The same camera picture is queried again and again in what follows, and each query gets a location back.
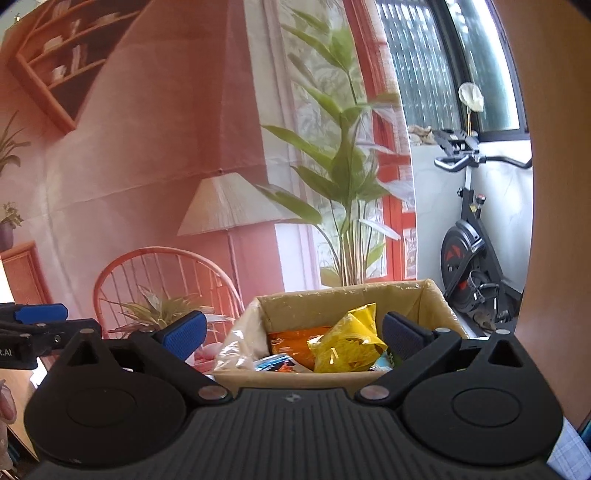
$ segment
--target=plaid fabric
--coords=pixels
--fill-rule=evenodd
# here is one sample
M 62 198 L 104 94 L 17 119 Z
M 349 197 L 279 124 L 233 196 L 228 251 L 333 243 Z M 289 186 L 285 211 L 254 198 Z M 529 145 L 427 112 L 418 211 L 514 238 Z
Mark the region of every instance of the plaid fabric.
M 548 465 L 566 480 L 591 479 L 591 453 L 567 419 L 564 419 L 562 432 L 548 459 Z

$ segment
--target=wooden bookshelf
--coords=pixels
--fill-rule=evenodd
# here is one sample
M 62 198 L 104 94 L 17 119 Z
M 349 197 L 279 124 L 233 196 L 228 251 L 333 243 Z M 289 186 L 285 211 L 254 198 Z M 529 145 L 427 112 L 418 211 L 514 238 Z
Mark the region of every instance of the wooden bookshelf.
M 49 0 L 37 7 L 44 11 L 24 35 L 8 66 L 64 133 L 76 128 L 97 75 L 149 2 Z M 48 47 L 55 38 L 59 40 Z M 80 50 L 77 67 L 74 50 Z M 65 74 L 56 78 L 53 71 L 59 67 Z

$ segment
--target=window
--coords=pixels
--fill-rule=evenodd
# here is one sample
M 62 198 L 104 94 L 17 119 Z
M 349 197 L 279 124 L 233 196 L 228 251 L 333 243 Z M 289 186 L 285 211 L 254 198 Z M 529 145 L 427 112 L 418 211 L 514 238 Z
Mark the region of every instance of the window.
M 457 90 L 476 83 L 485 110 L 473 114 L 481 141 L 527 137 L 517 74 L 488 0 L 376 0 L 407 124 L 466 129 Z

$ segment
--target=wooden chair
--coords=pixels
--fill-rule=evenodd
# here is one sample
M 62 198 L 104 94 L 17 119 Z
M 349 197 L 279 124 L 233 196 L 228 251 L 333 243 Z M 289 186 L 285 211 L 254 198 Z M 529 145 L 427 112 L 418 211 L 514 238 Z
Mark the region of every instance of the wooden chair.
M 109 330 L 128 323 L 121 303 L 145 304 L 138 286 L 159 297 L 199 296 L 202 306 L 212 306 L 214 313 L 233 319 L 244 311 L 232 280 L 211 260 L 177 248 L 140 248 L 113 260 L 96 280 L 93 304 L 104 338 L 120 338 L 120 333 Z M 222 335 L 213 335 L 213 339 L 223 342 Z

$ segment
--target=lamp stand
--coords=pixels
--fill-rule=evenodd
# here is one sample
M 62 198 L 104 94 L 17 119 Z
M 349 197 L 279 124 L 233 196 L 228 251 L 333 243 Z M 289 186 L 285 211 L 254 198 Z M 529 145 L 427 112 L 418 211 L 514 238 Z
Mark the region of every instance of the lamp stand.
M 236 265 L 236 252 L 234 250 L 234 242 L 232 240 L 230 230 L 226 230 L 226 234 L 228 236 L 228 250 L 230 250 L 230 266 L 232 267 L 232 275 L 234 276 L 234 283 L 236 286 L 236 290 L 238 291 L 238 295 L 240 295 L 240 298 L 242 298 L 242 292 L 240 291 L 240 281 L 238 280 L 238 266 Z

